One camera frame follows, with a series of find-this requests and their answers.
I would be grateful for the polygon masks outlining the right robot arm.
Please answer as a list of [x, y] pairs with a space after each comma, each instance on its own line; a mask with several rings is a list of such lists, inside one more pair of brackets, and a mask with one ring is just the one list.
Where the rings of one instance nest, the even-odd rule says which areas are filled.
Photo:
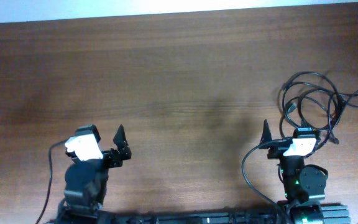
[[293, 223], [324, 223], [320, 201], [325, 199], [328, 172], [305, 164], [319, 140], [319, 132], [311, 128], [297, 128], [293, 136], [274, 140], [268, 122], [264, 121], [261, 148], [268, 150], [268, 159], [279, 160], [286, 198], [280, 206]]

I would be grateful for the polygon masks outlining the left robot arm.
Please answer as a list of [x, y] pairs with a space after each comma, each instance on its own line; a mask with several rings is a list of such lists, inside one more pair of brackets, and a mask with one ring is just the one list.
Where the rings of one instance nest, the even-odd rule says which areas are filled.
[[113, 137], [116, 148], [100, 150], [101, 137], [95, 125], [78, 128], [64, 145], [73, 164], [65, 172], [64, 198], [53, 223], [117, 223], [114, 215], [103, 212], [109, 169], [122, 167], [132, 153], [124, 127]]

